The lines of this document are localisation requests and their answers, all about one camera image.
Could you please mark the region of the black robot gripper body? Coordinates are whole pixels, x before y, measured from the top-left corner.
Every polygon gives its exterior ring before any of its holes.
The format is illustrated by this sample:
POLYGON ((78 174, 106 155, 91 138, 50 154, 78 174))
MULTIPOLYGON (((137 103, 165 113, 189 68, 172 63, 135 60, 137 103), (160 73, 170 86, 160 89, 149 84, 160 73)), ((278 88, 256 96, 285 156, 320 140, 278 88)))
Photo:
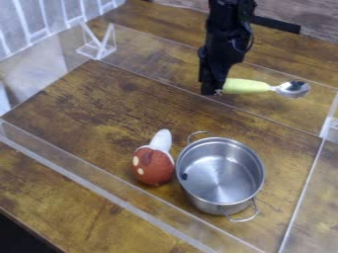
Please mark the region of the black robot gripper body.
POLYGON ((200 81, 224 84, 254 44, 256 0, 209 0, 205 45, 198 50, 200 81))

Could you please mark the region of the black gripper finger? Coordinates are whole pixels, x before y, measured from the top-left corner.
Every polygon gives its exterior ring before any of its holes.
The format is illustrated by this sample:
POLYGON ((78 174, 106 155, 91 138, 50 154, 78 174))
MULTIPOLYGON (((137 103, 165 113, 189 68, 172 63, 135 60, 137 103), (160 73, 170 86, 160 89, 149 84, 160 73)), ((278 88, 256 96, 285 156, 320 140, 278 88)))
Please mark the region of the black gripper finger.
POLYGON ((224 86, 224 81, 204 80, 201 82, 201 94, 204 96, 220 96, 224 94, 224 86))

